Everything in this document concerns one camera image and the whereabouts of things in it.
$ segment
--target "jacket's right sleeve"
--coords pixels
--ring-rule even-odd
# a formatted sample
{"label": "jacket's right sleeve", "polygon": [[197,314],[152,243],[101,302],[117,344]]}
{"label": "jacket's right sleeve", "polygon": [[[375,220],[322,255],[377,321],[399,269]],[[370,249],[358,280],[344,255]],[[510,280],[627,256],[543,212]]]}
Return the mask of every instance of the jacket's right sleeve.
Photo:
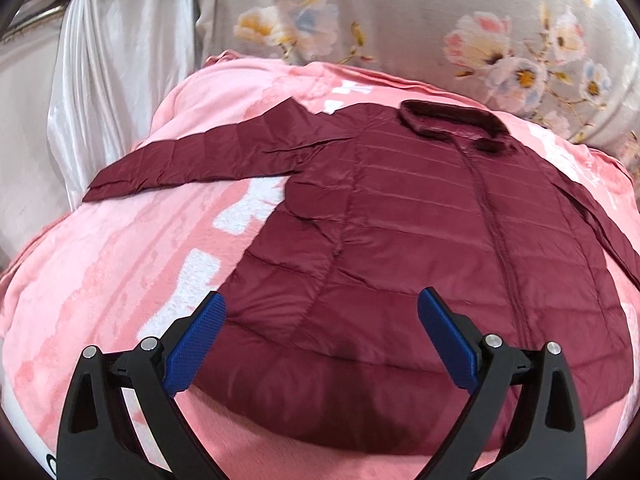
{"label": "jacket's right sleeve", "polygon": [[189,182],[240,180],[299,171],[327,142],[354,136],[344,114],[312,114],[289,98],[263,115],[202,134],[158,140],[104,168],[84,202]]}

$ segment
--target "white wall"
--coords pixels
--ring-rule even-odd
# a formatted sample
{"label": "white wall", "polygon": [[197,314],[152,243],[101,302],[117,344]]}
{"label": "white wall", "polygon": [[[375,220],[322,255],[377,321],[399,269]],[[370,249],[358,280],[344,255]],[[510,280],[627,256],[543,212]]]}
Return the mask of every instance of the white wall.
{"label": "white wall", "polygon": [[60,23],[0,44],[0,267],[68,211],[64,182],[47,145]]}

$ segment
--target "white fabric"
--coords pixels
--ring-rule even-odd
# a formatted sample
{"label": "white fabric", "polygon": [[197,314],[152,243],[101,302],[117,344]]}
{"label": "white fabric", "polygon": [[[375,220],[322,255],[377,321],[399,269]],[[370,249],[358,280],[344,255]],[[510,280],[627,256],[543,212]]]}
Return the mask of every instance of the white fabric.
{"label": "white fabric", "polygon": [[72,0],[62,27],[47,136],[71,209],[102,168],[148,135],[194,68],[194,0]]}
{"label": "white fabric", "polygon": [[0,267],[68,211],[64,180],[47,146],[61,20],[0,45]]}

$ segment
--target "quilted jacket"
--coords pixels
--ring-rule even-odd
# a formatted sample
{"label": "quilted jacket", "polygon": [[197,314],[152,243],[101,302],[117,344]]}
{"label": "quilted jacket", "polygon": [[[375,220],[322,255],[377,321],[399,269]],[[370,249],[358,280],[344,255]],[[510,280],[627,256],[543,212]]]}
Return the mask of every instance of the quilted jacket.
{"label": "quilted jacket", "polygon": [[316,444],[432,454],[467,394],[418,321],[428,285],[514,346],[558,341],[585,416],[627,393],[630,336],[603,248],[636,286],[640,258],[489,112],[409,101],[313,115],[289,99],[136,150],[85,200],[278,174],[292,174],[284,201],[220,287],[228,321],[196,377],[233,412]]}

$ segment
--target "pink blanket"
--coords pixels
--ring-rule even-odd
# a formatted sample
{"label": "pink blanket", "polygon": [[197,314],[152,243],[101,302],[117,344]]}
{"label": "pink blanket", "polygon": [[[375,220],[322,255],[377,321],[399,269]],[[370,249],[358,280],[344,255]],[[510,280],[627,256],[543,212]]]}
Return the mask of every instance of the pink blanket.
{"label": "pink blanket", "polygon": [[[482,107],[424,83],[375,72],[322,63],[292,67],[225,53],[169,94],[144,144],[246,120],[290,96],[313,112],[329,113],[356,102],[396,106],[405,99]],[[509,114],[498,115],[521,142],[585,185],[640,252],[631,179],[615,160]],[[85,204],[23,250],[0,279],[2,362],[28,423],[49,449],[55,450],[66,388],[82,348],[129,349],[146,335],[160,335],[175,317],[190,314],[234,268],[282,200],[284,181],[188,184]],[[625,399],[586,421],[590,471],[638,408],[640,292],[607,261],[634,342],[634,384]],[[178,394],[177,402],[231,478],[407,479],[427,460],[361,456],[274,436],[194,388]],[[143,447],[163,464],[140,410],[132,410]],[[481,463],[494,456],[484,454]]]}

